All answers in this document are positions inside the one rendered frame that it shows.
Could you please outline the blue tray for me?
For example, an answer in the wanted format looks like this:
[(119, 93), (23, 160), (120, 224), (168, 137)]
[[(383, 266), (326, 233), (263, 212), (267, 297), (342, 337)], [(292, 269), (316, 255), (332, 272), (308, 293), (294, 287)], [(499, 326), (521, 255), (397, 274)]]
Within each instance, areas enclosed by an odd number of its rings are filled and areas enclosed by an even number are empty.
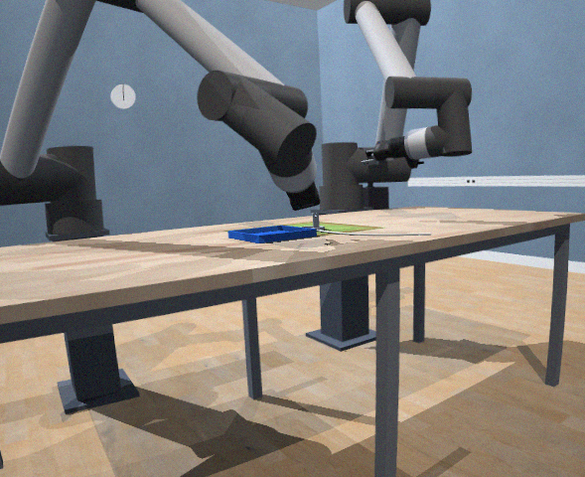
[(317, 236), (317, 229), (298, 228), (289, 226), (274, 226), (255, 229), (228, 231), (230, 239), (240, 239), (256, 243), (302, 239)]

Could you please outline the green grass turf mat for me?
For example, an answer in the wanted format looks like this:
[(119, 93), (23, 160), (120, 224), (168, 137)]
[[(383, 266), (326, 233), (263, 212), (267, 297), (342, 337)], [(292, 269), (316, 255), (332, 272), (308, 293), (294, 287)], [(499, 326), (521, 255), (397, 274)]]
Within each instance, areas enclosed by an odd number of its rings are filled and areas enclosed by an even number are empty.
[[(347, 225), (347, 224), (336, 224), (336, 223), (324, 223), (324, 222), (319, 222), (319, 224), (320, 224), (320, 226), (325, 227), (325, 229), (323, 231), (339, 232), (339, 233), (353, 233), (353, 232), (361, 232), (361, 231), (385, 229), (385, 228), (381, 228), (381, 227)], [(298, 228), (301, 228), (301, 227), (313, 226), (313, 222), (298, 223), (298, 224), (289, 224), (289, 225), (279, 225), (279, 226), (289, 226), (289, 227), (298, 227)], [(329, 234), (329, 233), (317, 232), (317, 237), (330, 236), (330, 235), (337, 235), (337, 234)]]

